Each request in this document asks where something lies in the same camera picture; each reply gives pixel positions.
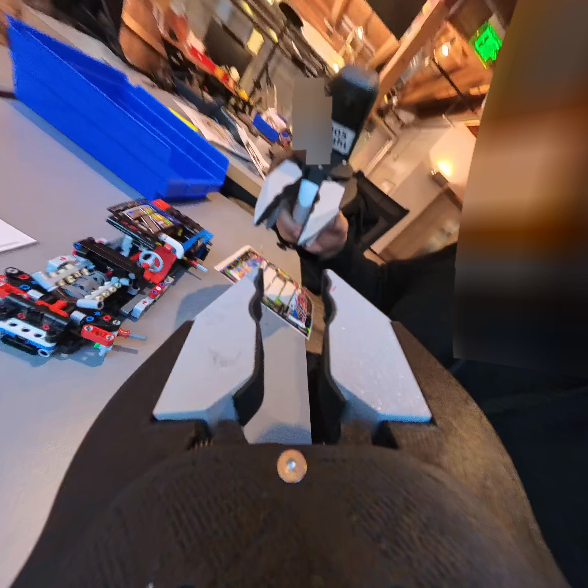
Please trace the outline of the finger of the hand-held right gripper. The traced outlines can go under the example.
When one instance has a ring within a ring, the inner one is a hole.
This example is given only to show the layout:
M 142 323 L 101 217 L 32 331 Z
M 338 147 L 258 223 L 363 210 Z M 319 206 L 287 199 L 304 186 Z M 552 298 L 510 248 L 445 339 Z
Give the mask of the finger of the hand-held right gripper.
M 297 199 L 297 224 L 301 227 L 298 246 L 311 244 L 333 221 L 340 211 L 344 191 L 344 186 L 333 180 L 324 180 L 320 185 L 301 181 Z
M 285 190 L 302 177 L 299 165 L 291 159 L 283 160 L 266 175 L 254 208 L 254 225 L 275 226 L 285 198 Z

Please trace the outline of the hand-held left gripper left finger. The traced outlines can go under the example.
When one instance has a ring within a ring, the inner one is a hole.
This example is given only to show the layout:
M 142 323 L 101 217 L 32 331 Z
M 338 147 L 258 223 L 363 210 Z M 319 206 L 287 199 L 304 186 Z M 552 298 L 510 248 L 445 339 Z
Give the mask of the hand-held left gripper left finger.
M 264 395 L 263 270 L 251 270 L 196 315 L 153 409 L 157 421 L 246 426 Z

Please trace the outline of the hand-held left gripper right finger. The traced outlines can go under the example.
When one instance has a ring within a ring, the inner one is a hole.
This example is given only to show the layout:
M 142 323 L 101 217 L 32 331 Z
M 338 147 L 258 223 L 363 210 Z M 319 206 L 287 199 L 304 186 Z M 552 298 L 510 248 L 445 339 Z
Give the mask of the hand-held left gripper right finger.
M 392 321 L 333 270 L 323 273 L 326 382 L 342 422 L 430 423 L 432 413 Z

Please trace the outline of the holographic sticker sheet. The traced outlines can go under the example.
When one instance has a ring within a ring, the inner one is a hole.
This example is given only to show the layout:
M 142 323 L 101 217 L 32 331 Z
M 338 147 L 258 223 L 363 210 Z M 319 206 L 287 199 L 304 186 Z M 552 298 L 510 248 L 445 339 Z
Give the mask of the holographic sticker sheet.
M 262 303 L 309 340 L 313 327 L 313 301 L 307 290 L 290 274 L 249 245 L 215 265 L 215 270 L 232 283 L 258 269 L 263 272 Z

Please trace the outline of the toy brick car model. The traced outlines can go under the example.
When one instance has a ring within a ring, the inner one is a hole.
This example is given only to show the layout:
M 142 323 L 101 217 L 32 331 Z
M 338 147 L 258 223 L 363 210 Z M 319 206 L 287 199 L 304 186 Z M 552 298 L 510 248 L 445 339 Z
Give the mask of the toy brick car model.
M 69 356 L 92 346 L 105 356 L 118 339 L 145 337 L 122 327 L 138 320 L 190 268 L 213 234 L 169 203 L 137 199 L 108 208 L 114 240 L 87 237 L 36 272 L 1 272 L 1 343 L 31 356 Z

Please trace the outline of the person's right hand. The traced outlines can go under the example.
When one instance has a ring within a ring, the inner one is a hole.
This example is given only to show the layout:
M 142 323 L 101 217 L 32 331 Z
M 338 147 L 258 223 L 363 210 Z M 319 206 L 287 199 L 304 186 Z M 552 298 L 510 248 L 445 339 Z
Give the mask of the person's right hand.
M 279 211 L 276 225 L 278 234 L 291 245 L 298 245 L 301 225 L 297 224 L 287 209 Z M 303 250 L 322 259 L 331 258 L 338 254 L 348 239 L 349 224 L 347 218 L 338 212 L 337 216 L 326 225 L 319 235 Z

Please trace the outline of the black mesh office chair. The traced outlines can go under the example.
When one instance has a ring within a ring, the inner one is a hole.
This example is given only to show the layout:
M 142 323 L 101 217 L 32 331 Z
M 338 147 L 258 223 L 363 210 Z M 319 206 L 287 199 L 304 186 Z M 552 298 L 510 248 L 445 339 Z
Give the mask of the black mesh office chair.
M 409 211 L 369 180 L 363 172 L 355 174 L 359 217 L 356 222 L 357 244 L 365 253 L 395 227 Z

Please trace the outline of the small blue bin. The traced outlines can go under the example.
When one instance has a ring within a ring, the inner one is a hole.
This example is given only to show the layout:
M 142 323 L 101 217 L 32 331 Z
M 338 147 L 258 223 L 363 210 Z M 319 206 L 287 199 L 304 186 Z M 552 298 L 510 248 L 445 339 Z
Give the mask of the small blue bin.
M 256 112 L 252 118 L 253 127 L 270 143 L 278 142 L 279 132 L 269 124 L 260 113 Z

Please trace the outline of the loose printed papers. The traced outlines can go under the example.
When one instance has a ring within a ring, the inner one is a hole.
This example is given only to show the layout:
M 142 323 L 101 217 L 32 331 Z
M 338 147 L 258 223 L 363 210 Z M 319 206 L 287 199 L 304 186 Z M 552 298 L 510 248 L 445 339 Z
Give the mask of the loose printed papers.
M 251 164 L 258 176 L 265 178 L 269 172 L 270 162 L 260 151 L 248 131 L 231 116 L 226 127 L 216 119 L 202 114 L 183 99 L 173 98 L 174 107 L 170 110 L 195 132 L 216 148 L 222 148 L 233 156 Z

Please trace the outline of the green exit sign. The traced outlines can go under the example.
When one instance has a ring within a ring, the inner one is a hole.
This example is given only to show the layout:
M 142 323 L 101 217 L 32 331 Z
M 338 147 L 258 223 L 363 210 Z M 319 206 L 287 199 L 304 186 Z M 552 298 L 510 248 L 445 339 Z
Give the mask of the green exit sign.
M 469 46 L 481 64 L 487 68 L 496 62 L 502 48 L 502 39 L 495 27 L 487 21 L 469 39 Z

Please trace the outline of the blue plastic bin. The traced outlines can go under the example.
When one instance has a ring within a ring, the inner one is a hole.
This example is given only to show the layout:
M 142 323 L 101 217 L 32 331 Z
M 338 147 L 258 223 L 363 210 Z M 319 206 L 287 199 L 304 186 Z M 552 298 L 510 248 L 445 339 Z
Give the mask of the blue plastic bin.
M 16 98 L 147 199 L 204 198 L 229 160 L 119 69 L 8 17 Z

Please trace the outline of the open instruction booklet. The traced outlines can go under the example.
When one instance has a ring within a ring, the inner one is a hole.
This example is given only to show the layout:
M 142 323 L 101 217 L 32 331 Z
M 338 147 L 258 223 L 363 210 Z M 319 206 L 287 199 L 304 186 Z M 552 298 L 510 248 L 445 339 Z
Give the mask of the open instruction booklet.
M 1 219 L 1 254 L 35 246 L 38 241 Z

